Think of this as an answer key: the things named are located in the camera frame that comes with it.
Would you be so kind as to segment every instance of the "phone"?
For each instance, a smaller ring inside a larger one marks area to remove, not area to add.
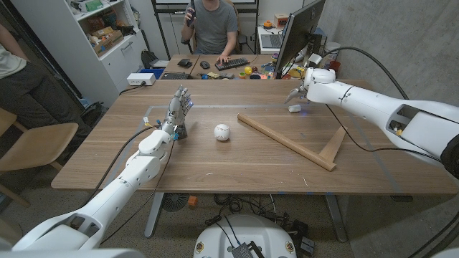
[[[196,9],[195,9],[195,7],[194,7],[194,1],[193,1],[193,0],[191,0],[191,7],[192,7],[192,9],[193,9],[194,11],[190,11],[191,19],[186,21],[186,25],[187,25],[188,27],[190,27],[190,25],[191,25],[191,24],[193,23],[193,21],[194,21],[194,17],[196,17]]]

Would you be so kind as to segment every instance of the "fan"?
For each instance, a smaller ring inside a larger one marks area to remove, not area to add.
[[[185,207],[189,198],[187,193],[165,193],[163,199],[163,209],[168,212],[175,212]]]

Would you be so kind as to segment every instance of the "wooden chair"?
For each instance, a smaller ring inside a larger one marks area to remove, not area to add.
[[[27,130],[16,121],[16,115],[0,108],[0,135],[3,135],[11,125],[16,126],[24,133],[0,158],[0,174],[48,164],[58,171],[62,169],[56,159],[77,132],[77,123],[49,125]],[[19,202],[22,206],[30,206],[28,201],[1,184],[0,192]]]

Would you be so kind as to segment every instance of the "wooden stick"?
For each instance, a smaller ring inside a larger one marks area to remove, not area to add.
[[[313,151],[295,143],[291,139],[286,138],[284,135],[274,131],[273,129],[265,125],[260,124],[259,122],[253,120],[252,118],[249,118],[244,114],[237,114],[237,119],[252,126],[253,128],[259,130],[261,133],[264,133],[266,136],[272,138],[273,140],[276,140],[285,147],[291,149],[292,151],[295,151],[296,153],[302,155],[303,157],[309,159],[310,161],[316,163],[317,165],[321,166],[322,168],[325,168],[328,171],[332,171],[336,166],[336,164],[332,161],[326,160],[325,158],[319,156],[317,153],[314,153]]]
[[[339,147],[343,142],[346,131],[343,127],[338,128],[335,135],[330,139],[330,141],[323,147],[322,151],[319,153],[319,156],[325,158],[327,161],[333,162],[335,156],[338,153]]]

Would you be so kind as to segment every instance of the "white ball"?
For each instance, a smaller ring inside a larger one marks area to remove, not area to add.
[[[228,140],[230,138],[230,127],[219,124],[214,129],[214,135],[217,140]]]

